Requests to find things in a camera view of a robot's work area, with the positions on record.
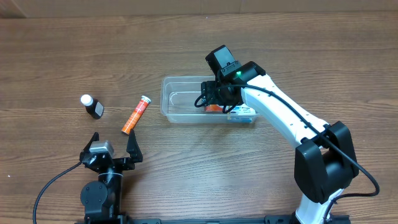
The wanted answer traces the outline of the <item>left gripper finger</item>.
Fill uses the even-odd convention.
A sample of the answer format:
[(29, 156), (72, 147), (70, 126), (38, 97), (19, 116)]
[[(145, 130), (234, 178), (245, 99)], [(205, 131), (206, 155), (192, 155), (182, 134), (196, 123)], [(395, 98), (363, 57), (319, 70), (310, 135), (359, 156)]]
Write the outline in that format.
[(94, 132), (91, 139), (89, 140), (88, 144), (83, 148), (82, 152), (88, 152), (90, 150), (91, 144), (95, 141), (99, 140), (99, 133)]
[(131, 130), (129, 133), (126, 152), (129, 154), (129, 158), (130, 158), (131, 162), (137, 163), (137, 162), (143, 161), (143, 155), (138, 146), (136, 135), (133, 130)]

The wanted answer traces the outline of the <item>blue yellow VapoDrops box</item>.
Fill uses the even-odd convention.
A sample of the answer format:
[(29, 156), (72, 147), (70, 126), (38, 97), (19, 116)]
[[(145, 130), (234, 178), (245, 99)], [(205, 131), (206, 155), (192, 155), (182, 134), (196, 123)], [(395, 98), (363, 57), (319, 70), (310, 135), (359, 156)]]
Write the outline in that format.
[(227, 114), (230, 123), (252, 123), (256, 118), (256, 111), (246, 105), (236, 106)]

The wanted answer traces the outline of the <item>red white medicine box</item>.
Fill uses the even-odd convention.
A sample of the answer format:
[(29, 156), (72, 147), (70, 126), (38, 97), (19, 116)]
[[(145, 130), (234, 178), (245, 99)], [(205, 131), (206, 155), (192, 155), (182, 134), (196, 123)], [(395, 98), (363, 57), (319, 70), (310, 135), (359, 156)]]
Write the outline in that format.
[(208, 105), (205, 106), (205, 112), (209, 113), (221, 113), (223, 111), (223, 107), (220, 105)]

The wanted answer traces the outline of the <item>dark brown medicine bottle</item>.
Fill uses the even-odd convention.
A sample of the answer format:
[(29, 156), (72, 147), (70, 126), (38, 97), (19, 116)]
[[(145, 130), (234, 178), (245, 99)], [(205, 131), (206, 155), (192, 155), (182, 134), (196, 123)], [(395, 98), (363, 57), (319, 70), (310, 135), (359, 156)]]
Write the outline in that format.
[(90, 114), (94, 119), (100, 119), (104, 113), (104, 106), (96, 99), (90, 95), (82, 95), (80, 102), (85, 106), (88, 114)]

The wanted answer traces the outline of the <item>orange tablet tube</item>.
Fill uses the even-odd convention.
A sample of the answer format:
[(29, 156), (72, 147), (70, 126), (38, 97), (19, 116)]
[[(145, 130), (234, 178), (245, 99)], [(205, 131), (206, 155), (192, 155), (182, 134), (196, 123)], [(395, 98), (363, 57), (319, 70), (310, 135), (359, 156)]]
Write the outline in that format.
[(141, 100), (138, 105), (135, 107), (134, 111), (130, 115), (129, 119), (126, 121), (121, 131), (124, 134), (129, 135), (130, 132), (134, 129), (141, 116), (145, 112), (146, 108), (150, 105), (151, 99), (147, 96), (142, 95)]

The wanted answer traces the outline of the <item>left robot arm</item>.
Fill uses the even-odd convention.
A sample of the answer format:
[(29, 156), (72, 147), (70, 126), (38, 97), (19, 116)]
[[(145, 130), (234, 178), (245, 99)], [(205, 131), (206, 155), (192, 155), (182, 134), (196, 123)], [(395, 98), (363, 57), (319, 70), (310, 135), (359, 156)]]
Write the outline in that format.
[(109, 141), (100, 141), (94, 133), (80, 153), (80, 162), (98, 174), (98, 180), (86, 184), (80, 194), (85, 208), (85, 223), (132, 223), (132, 218), (121, 211), (123, 172), (134, 170), (143, 161), (134, 131), (129, 133), (128, 157), (114, 158)]

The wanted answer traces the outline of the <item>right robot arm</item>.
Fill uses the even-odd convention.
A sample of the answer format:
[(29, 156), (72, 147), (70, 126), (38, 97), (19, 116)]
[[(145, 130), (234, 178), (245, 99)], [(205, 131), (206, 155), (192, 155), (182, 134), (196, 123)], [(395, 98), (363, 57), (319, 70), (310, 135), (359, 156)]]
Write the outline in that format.
[(303, 193), (285, 223), (349, 223), (330, 212), (359, 174), (349, 129), (340, 121), (328, 124), (299, 106), (280, 90), (255, 62), (207, 60), (215, 80), (203, 82), (196, 107), (219, 104), (224, 113), (245, 104), (256, 110), (295, 150), (294, 179)]

